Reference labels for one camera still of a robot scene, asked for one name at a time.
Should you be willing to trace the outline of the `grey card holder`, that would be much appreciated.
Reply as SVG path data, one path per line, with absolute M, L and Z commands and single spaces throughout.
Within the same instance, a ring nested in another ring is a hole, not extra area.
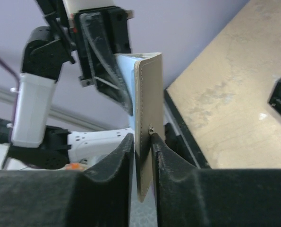
M 137 196 L 143 202 L 153 178 L 151 134 L 164 138 L 162 54 L 116 54 L 119 69 L 132 98 Z

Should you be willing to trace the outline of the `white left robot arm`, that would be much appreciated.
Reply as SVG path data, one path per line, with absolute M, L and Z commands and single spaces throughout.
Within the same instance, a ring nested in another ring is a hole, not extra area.
M 82 86 L 95 85 L 133 114 L 130 83 L 115 58 L 131 52 L 127 21 L 133 11 L 111 0 L 39 0 L 37 5 L 47 26 L 36 28 L 24 48 L 12 120 L 0 119 L 0 143 L 9 144 L 3 170 L 12 159 L 43 169 L 69 163 L 69 131 L 46 122 L 62 65 L 76 62 L 72 52 L 77 52 Z

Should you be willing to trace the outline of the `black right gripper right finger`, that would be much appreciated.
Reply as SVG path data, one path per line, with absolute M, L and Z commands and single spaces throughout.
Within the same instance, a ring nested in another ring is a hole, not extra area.
M 281 227 L 281 169 L 199 169 L 151 135 L 160 227 Z

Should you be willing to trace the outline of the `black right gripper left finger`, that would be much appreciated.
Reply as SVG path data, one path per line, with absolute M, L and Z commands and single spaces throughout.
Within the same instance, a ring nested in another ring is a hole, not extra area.
M 85 171 L 0 171 L 0 227 L 127 227 L 134 136 Z

